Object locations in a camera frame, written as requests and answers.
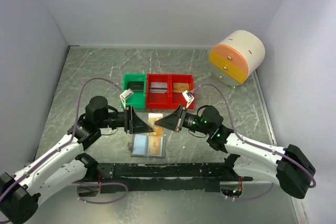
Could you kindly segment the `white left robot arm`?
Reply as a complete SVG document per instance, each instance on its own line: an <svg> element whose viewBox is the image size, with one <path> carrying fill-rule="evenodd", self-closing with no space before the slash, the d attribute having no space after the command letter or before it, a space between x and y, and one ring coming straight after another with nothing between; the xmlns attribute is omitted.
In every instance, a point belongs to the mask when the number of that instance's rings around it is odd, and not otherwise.
<svg viewBox="0 0 336 224"><path fill-rule="evenodd" d="M64 187L96 179L97 161L85 151L101 137L104 128L123 128L129 134L153 131L132 106L119 112L105 97L91 98L85 113L44 155L13 175L1 174L1 213L8 222L25 223L46 199Z"/></svg>

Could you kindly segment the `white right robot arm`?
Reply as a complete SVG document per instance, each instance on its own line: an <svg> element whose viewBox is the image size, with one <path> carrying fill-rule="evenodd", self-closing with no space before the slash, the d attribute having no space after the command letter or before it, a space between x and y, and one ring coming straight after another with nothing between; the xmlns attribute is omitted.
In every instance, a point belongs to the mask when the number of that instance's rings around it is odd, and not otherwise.
<svg viewBox="0 0 336 224"><path fill-rule="evenodd" d="M305 198L308 189L316 186L316 170L300 148L292 144L272 146L241 136L223 124L223 117L215 107L205 105L201 109L201 115L191 114L181 105L154 124L174 132L186 128L205 134L212 149L228 155L223 167L227 180L258 178L278 185L298 199Z"/></svg>

